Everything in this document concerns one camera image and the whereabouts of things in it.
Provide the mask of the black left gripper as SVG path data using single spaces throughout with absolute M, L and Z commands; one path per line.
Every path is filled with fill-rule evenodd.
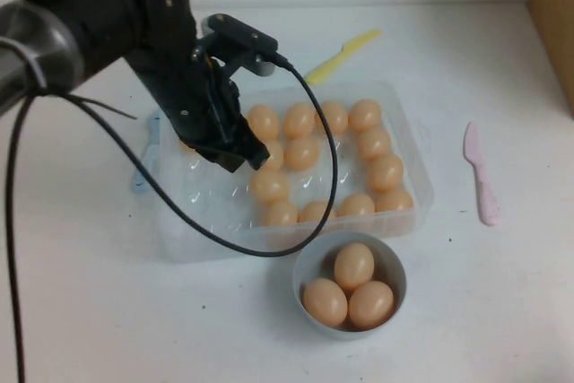
M 194 41 L 149 43 L 133 52 L 133 70 L 179 139 L 209 162 L 235 172 L 260 170 L 270 153 L 241 116 L 239 98 Z

